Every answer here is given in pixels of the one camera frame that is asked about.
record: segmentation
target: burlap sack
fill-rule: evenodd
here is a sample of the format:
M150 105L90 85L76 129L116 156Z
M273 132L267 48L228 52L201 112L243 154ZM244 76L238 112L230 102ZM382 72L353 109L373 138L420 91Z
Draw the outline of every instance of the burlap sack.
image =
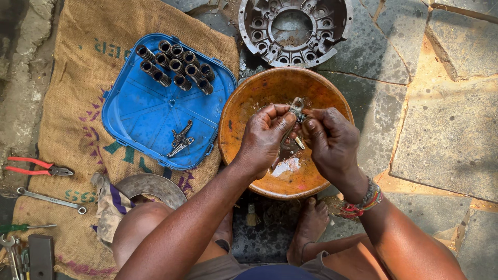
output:
M173 34L185 44L217 57L239 75L239 55L233 38L160 0L66 0L57 31L55 67L43 105L38 147L40 159L75 171L73 176L33 176L29 190L82 204L88 213L30 197L20 197L14 223L50 229L16 232L51 235L57 272L76 279L113 279L117 269L111 253L96 239L95 172L106 172L115 184L143 172L170 177L191 197L213 178L221 160L218 147L193 170L171 171L146 155L123 147L105 131L100 111L102 93L109 90L142 36ZM4 259L4 250L0 260Z

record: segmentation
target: blue tray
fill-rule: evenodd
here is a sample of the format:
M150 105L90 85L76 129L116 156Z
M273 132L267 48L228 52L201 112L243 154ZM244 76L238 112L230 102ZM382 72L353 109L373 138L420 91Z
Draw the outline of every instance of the blue tray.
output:
M211 66L216 75L211 82L212 94L205 95L193 82L189 91L179 89L173 82L163 87L140 69L142 58L135 53L136 46L143 44L155 54L161 40L168 40L171 45L180 44L185 51L194 52L200 64ZM157 68L173 79L173 71L165 71L158 65ZM197 52L175 36L152 33L138 40L112 89L104 93L102 123L117 142L157 159L160 165L191 169L213 149L221 111L236 84L232 72L219 59ZM188 120L193 124L186 137L193 137L194 142L173 157L167 157L166 154L173 151L171 130L179 133Z

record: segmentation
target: pliers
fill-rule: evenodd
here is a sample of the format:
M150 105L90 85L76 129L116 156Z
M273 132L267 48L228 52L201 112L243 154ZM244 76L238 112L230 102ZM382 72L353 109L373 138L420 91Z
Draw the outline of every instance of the pliers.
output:
M18 157L18 156L9 156L7 159L9 160L16 160L16 161L28 161L28 162L33 162L34 164L40 165L41 167L45 167L48 170L26 170L22 168L17 168L17 167L12 167L12 166L7 166L5 169L6 170L12 170L14 172L26 174L26 175L59 175L59 176L69 176L73 175L74 172L71 170L64 168L64 167L57 167L54 166L53 163L45 163L42 162L41 160L37 160L34 158L29 158L29 157Z

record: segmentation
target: bracelet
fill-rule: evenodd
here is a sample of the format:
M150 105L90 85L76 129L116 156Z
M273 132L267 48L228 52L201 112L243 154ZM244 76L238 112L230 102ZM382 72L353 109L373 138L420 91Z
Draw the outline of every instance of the bracelet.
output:
M369 189L363 198L362 203L351 204L344 200L344 204L341 207L341 213L339 215L344 218L360 217L365 211L370 210L382 201L384 194L380 190L380 187L375 184L370 177L367 176L367 178L369 180Z

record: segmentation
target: clutch pressure plate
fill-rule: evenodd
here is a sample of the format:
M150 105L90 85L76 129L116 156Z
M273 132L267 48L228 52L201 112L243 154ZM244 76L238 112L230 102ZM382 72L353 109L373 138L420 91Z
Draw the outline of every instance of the clutch pressure plate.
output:
M274 67L325 62L352 23L351 0L242 0L239 9L244 43Z

